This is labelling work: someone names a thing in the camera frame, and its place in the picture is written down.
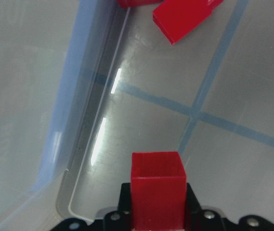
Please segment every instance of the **front face of red cube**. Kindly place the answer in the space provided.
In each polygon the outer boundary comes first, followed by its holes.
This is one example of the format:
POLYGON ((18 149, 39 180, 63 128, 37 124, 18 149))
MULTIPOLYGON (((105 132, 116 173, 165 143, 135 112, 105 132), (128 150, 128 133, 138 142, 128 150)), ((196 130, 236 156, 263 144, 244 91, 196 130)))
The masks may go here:
POLYGON ((133 153, 132 227, 184 229, 186 173, 177 152, 133 153))

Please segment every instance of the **plastic bin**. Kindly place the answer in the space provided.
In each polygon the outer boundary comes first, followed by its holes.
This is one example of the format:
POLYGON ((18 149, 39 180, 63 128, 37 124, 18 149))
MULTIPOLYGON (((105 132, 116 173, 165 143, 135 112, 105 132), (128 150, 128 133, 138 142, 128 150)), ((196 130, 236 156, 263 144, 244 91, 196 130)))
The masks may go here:
POLYGON ((131 153, 174 150, 202 206, 274 222, 274 1, 174 46, 156 6, 0 0, 0 230, 102 217, 131 153))

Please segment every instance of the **red object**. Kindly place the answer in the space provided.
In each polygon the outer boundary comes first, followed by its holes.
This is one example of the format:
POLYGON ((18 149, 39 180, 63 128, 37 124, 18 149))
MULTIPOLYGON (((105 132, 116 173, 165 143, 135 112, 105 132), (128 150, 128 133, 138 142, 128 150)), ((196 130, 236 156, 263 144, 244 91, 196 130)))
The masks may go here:
POLYGON ((123 8, 159 3, 162 0, 117 0, 123 8))
POLYGON ((133 229, 184 229, 186 187, 186 173, 177 152, 133 153, 133 229))
POLYGON ((173 45, 208 18, 223 0, 165 0, 153 20, 173 45))

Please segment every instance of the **red plastic block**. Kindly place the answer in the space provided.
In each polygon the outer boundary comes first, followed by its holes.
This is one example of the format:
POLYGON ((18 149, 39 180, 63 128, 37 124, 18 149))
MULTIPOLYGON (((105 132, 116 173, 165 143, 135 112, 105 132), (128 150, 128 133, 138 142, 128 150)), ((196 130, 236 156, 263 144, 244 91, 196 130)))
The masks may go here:
POLYGON ((132 154, 133 229, 184 229, 185 201, 186 173, 177 152, 132 154))
POLYGON ((123 8, 154 4, 161 1, 162 0, 117 0, 119 5, 123 8))
POLYGON ((165 0, 153 20, 173 45, 196 28, 223 0, 165 0))

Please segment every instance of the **transparent container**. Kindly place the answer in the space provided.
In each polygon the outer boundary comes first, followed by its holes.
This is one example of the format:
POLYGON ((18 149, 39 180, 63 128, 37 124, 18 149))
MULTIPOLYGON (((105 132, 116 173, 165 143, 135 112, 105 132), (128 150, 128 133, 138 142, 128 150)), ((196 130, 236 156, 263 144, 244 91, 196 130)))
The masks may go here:
POLYGON ((103 217, 150 151, 202 206, 274 222, 274 1, 225 0, 174 46, 155 7, 0 0, 0 230, 103 217))

